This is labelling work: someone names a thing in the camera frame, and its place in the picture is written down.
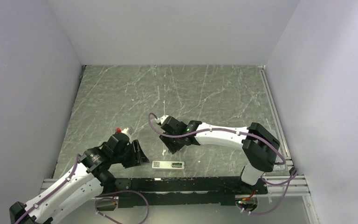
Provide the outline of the white remote control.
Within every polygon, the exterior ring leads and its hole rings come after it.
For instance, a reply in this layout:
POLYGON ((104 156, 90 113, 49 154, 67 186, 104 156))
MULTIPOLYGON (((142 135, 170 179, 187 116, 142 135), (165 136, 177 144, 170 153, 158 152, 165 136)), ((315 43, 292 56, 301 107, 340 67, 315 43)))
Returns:
POLYGON ((152 168, 153 169, 172 169, 172 170, 182 170, 185 169, 185 163, 182 161, 153 161, 152 162, 152 168), (173 168, 171 166, 172 163, 180 162, 183 164, 183 167, 181 168, 173 168))

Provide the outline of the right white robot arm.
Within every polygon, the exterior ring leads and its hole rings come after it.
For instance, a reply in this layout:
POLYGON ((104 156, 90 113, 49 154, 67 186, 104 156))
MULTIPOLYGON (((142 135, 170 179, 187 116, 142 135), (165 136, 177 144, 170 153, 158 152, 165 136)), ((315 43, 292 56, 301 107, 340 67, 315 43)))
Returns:
POLYGON ((249 127, 224 127, 192 120, 185 124, 168 115, 155 118, 154 122, 163 130, 159 138, 172 154, 190 145, 217 145, 242 150, 248 162, 241 172, 238 187, 244 194, 256 188, 264 173, 286 163, 278 151, 279 140, 259 123, 253 122, 249 127))

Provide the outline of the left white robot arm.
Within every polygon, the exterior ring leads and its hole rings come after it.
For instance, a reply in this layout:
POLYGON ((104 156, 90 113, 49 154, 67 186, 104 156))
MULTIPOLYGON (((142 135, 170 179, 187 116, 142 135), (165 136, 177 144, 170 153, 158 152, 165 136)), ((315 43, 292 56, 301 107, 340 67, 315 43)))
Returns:
POLYGON ((149 163, 138 140, 115 133, 97 147, 77 154, 69 171, 45 191, 28 200, 16 202, 9 209, 12 224, 58 224, 69 213, 99 195, 109 196, 116 190, 111 165, 124 168, 149 163))

